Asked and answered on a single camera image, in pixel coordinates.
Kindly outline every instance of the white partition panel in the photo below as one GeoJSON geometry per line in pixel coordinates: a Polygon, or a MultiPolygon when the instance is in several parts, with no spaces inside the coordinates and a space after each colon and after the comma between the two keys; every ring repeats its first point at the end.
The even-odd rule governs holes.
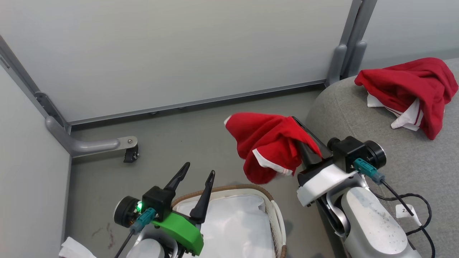
{"type": "Polygon", "coordinates": [[[361,69],[459,57],[459,1],[379,0],[363,40],[361,69]]]}
{"type": "Polygon", "coordinates": [[[2,65],[0,257],[57,258],[70,155],[46,129],[45,118],[27,97],[32,94],[24,93],[2,65]]]}
{"type": "Polygon", "coordinates": [[[352,1],[1,2],[0,34],[75,124],[324,80],[352,1]]]}

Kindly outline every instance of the white tag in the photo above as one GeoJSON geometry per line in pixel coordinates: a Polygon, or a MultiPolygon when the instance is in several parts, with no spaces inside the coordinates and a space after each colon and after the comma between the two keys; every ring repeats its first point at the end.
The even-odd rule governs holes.
{"type": "Polygon", "coordinates": [[[395,212],[396,212],[396,217],[397,217],[397,219],[399,219],[399,218],[405,218],[405,217],[411,217],[411,218],[413,218],[413,220],[416,222],[416,224],[417,224],[419,227],[422,226],[421,222],[419,221],[418,215],[417,215],[416,212],[414,211],[413,205],[407,204],[406,206],[408,206],[408,208],[411,210],[411,212],[414,214],[414,216],[411,217],[411,215],[409,214],[409,211],[407,211],[407,209],[405,208],[405,206],[403,206],[402,204],[397,204],[397,205],[395,206],[395,212]]]}

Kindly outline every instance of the red cloth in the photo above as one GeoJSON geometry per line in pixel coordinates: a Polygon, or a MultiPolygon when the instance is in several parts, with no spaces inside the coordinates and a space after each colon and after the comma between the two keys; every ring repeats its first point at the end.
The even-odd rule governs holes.
{"type": "Polygon", "coordinates": [[[295,140],[319,154],[314,140],[292,117],[258,113],[236,113],[225,121],[237,141],[237,153],[246,160],[244,172],[255,184],[266,184],[277,174],[294,174],[301,164],[295,140]]]}
{"type": "Polygon", "coordinates": [[[443,125],[443,113],[458,84],[447,65],[437,58],[422,58],[383,69],[362,70],[355,79],[384,106],[405,112],[420,99],[424,113],[419,127],[430,140],[443,125]]]}

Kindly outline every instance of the green plastic part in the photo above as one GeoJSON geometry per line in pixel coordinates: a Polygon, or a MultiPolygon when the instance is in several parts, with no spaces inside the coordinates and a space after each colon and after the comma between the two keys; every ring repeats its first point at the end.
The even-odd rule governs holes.
{"type": "Polygon", "coordinates": [[[204,246],[201,232],[184,217],[170,213],[162,222],[153,220],[152,223],[160,226],[166,234],[174,238],[190,253],[194,253],[195,255],[201,254],[202,247],[204,246]]]}

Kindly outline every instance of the gray upholstery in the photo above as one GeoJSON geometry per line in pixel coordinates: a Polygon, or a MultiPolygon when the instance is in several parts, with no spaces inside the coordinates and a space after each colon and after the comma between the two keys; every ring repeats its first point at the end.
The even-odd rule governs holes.
{"type": "MultiPolygon", "coordinates": [[[[459,79],[459,58],[445,62],[459,79]]],[[[309,112],[306,126],[325,143],[331,137],[344,139],[349,135],[379,143],[387,155],[387,165],[381,169],[386,181],[399,194],[421,194],[431,204],[433,218],[427,231],[437,257],[459,257],[459,97],[446,106],[443,129],[435,140],[429,140],[422,130],[391,129],[395,116],[384,108],[368,108],[367,92],[356,86],[354,79],[347,78],[324,90],[309,112]]],[[[385,188],[374,184],[370,187],[391,196],[385,188]]],[[[382,203],[395,216],[399,202],[382,203]]],[[[413,197],[406,198],[406,203],[414,205],[424,223],[428,217],[425,204],[413,197]]],[[[398,221],[405,231],[417,228],[408,218],[398,221]]],[[[430,246],[422,232],[409,239],[422,257],[430,257],[430,246]]]]}

